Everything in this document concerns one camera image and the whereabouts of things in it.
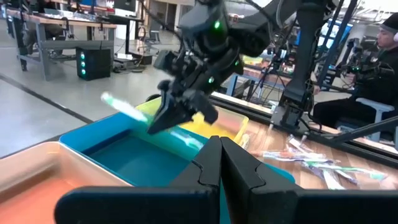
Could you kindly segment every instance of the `concrete floor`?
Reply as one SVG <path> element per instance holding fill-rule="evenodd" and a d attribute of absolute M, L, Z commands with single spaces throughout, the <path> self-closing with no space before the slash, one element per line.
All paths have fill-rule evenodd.
<path fill-rule="evenodd" d="M 85 39 L 84 30 L 75 28 L 75 35 L 78 40 Z M 161 34 L 160 40 L 163 43 L 157 46 L 160 49 L 178 48 L 178 40 L 168 33 Z M 123 40 L 116 41 L 115 52 L 123 46 L 123 43 Z M 35 65 L 28 64 L 27 72 L 21 70 L 16 59 L 16 50 L 14 39 L 7 35 L 6 23 L 1 20 L 0 158 L 85 125 L 81 120 L 16 88 L 16 85 L 10 84 L 12 82 L 90 120 L 97 121 L 116 112 L 101 102 L 102 92 L 110 91 L 133 105 L 139 105 L 149 95 L 159 92 L 156 86 L 161 80 L 169 78 L 164 72 L 149 67 L 143 73 L 112 74 L 111 78 L 86 82 L 77 77 L 75 62 L 65 62 L 53 65 L 52 71 L 56 78 L 46 82 L 39 67 Z M 321 93 L 316 100 L 325 101 L 342 97 L 345 96 Z"/>

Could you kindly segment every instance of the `man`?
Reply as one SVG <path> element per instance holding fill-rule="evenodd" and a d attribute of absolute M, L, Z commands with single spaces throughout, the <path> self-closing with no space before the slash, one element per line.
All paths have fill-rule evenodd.
<path fill-rule="evenodd" d="M 356 86 L 356 93 L 346 99 L 318 103 L 313 107 L 313 117 L 322 125 L 337 128 L 340 118 L 351 118 L 364 123 L 373 123 L 376 110 L 356 102 L 357 98 L 367 98 L 398 108 L 398 42 L 394 36 L 398 33 L 398 13 L 394 13 L 383 24 L 377 36 L 377 44 L 383 49 L 378 61 L 388 64 L 395 75 L 374 80 L 369 85 Z M 354 74 L 347 74 L 348 83 L 354 83 Z M 383 114 L 383 119 L 398 115 L 398 109 Z"/>
<path fill-rule="evenodd" d="M 44 13 L 44 9 L 56 9 L 55 3 L 46 0 L 37 1 L 37 11 L 39 13 Z M 45 35 L 47 39 L 55 37 L 57 40 L 65 40 L 65 38 L 60 38 L 63 35 L 63 29 L 57 24 L 46 24 L 45 25 Z M 33 45 L 37 41 L 36 36 L 36 26 L 35 24 L 28 24 L 28 30 L 24 33 L 24 45 L 27 48 L 28 54 L 33 53 Z M 55 51 L 57 55 L 62 54 L 62 50 Z"/>

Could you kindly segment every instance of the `robotic arm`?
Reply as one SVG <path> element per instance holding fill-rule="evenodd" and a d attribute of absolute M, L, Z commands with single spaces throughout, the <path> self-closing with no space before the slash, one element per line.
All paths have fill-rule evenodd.
<path fill-rule="evenodd" d="M 277 24 L 269 24 L 277 14 L 278 4 L 279 0 L 272 0 L 262 8 L 271 21 L 258 12 L 229 25 L 223 0 L 197 0 L 181 18 L 184 43 L 180 50 L 163 50 L 155 61 L 155 68 L 167 72 L 174 80 L 158 85 L 162 102 L 148 133 L 191 121 L 197 112 L 204 115 L 207 123 L 214 123 L 218 112 L 208 101 L 208 95 L 233 73 L 243 74 L 241 54 L 258 57 L 266 49 L 271 41 L 269 33 L 278 29 Z M 305 104 L 305 81 L 310 78 L 317 36 L 334 8 L 332 0 L 284 0 L 280 20 L 285 21 L 297 11 L 303 37 L 295 75 L 284 91 L 282 104 L 295 108 Z"/>

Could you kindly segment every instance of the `green light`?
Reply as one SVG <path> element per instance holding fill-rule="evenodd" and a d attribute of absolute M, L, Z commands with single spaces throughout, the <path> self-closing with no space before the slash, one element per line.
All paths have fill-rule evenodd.
<path fill-rule="evenodd" d="M 219 21 L 216 21 L 214 23 L 214 28 L 218 29 L 218 28 L 220 28 L 220 25 L 221 25 L 221 23 Z"/>

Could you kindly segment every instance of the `blue tray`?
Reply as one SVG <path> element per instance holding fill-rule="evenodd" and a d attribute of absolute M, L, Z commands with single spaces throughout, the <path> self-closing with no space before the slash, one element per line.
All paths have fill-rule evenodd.
<path fill-rule="evenodd" d="M 64 134 L 60 142 L 83 154 L 94 163 L 138 187 L 164 187 L 184 170 L 198 153 L 169 133 L 148 136 L 146 127 L 125 114 L 118 113 Z M 205 144 L 207 138 L 182 128 Z M 269 166 L 294 182 L 286 171 Z M 230 223 L 224 189 L 221 189 L 221 223 Z"/>

